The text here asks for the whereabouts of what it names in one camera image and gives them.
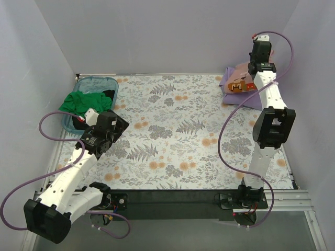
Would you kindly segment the pink t shirt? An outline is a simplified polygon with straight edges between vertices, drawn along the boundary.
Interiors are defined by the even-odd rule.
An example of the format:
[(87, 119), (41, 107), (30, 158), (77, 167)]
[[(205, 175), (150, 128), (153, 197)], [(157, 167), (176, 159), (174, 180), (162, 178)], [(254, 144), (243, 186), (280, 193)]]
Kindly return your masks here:
[(235, 67), (228, 67), (226, 69), (224, 81), (225, 94), (239, 94), (244, 92), (251, 92), (257, 90), (251, 75), (248, 72), (248, 64), (241, 63)]

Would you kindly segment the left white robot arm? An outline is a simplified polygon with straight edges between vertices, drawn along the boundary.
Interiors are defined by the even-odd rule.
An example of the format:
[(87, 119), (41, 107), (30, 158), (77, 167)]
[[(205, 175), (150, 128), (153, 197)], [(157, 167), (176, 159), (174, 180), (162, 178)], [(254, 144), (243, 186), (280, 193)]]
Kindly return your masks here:
[(129, 123), (111, 110), (97, 113), (90, 108), (84, 118), (89, 127), (75, 145), (69, 168), (59, 173), (36, 200), (29, 199), (24, 205), (27, 229), (56, 244), (65, 239), (72, 223), (88, 210), (114, 208), (106, 184), (94, 182), (80, 195), (73, 193)]

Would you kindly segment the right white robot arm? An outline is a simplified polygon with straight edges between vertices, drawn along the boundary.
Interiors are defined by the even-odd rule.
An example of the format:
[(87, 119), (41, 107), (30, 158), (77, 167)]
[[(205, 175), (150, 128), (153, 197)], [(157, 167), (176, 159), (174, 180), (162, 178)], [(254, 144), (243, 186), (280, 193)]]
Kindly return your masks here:
[(241, 185), (237, 203), (248, 208), (263, 200), (264, 181), (271, 159), (288, 139), (296, 112), (283, 102), (276, 83), (276, 67), (269, 61), (272, 45), (263, 36), (254, 40), (248, 72), (253, 79), (262, 105), (262, 112), (253, 126), (254, 153)]

